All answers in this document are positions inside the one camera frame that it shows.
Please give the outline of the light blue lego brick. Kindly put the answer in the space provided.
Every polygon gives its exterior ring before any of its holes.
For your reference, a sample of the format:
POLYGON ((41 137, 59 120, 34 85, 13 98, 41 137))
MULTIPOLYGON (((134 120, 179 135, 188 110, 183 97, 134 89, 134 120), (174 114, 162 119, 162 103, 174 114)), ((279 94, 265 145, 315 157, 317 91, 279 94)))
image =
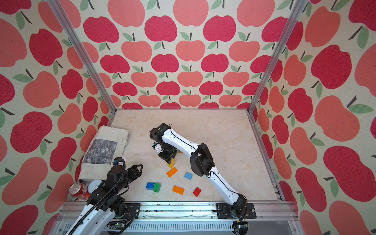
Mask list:
POLYGON ((184 177, 185 177, 186 179, 188 179, 188 180, 191 180, 192 177, 193 177, 193 175, 192 175, 191 173, 189 173, 189 172, 186 172, 185 175, 184 175, 184 177))

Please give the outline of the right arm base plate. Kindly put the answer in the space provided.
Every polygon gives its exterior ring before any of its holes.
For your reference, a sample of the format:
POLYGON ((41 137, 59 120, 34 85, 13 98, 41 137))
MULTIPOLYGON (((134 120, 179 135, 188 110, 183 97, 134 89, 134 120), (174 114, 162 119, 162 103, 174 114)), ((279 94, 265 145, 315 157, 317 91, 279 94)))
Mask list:
POLYGON ((248 203, 246 208, 238 208, 236 206, 231 206, 227 203, 217 203, 216 212, 218 219, 256 219, 256 209, 254 204, 248 203))

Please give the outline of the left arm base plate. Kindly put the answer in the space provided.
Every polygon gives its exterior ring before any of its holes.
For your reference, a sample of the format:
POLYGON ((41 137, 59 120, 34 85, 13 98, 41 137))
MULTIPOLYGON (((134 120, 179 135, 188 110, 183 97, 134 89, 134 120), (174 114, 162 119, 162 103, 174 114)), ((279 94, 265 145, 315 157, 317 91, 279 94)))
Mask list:
POLYGON ((122 203, 115 209, 116 216, 110 222, 112 225, 125 226, 128 222, 137 219, 140 212, 140 203, 122 203))

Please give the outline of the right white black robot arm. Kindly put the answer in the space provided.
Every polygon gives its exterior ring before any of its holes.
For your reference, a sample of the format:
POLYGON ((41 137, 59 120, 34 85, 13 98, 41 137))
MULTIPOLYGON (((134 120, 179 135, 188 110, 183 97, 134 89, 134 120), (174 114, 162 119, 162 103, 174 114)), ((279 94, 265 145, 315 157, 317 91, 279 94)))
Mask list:
POLYGON ((191 170, 198 176, 206 176, 220 192, 234 218, 246 217, 248 201, 222 177, 215 166, 206 144, 196 144, 176 133, 170 125, 162 123, 149 132, 154 141, 153 149, 168 164, 172 163, 178 151, 190 158, 191 170))

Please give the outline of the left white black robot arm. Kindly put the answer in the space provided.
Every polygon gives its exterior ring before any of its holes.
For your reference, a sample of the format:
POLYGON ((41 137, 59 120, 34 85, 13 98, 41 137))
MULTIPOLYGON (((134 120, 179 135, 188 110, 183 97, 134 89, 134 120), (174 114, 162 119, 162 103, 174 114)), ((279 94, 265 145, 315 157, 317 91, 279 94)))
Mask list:
POLYGON ((91 193, 83 211, 70 227, 68 235, 99 235, 109 226, 118 227, 121 234, 139 217, 140 204, 127 204, 121 191, 142 175, 143 165, 129 169, 119 161, 112 166, 107 178, 91 193))

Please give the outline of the yellow square lego brick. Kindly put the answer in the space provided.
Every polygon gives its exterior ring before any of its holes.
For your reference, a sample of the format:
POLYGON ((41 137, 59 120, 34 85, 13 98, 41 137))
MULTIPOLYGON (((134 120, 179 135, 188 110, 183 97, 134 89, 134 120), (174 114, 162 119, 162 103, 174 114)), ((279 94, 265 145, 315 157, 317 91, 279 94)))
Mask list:
POLYGON ((168 166, 169 168, 174 168, 174 165, 175 165, 174 160, 175 160, 175 159, 171 159, 170 164, 167 164, 167 166, 168 166))

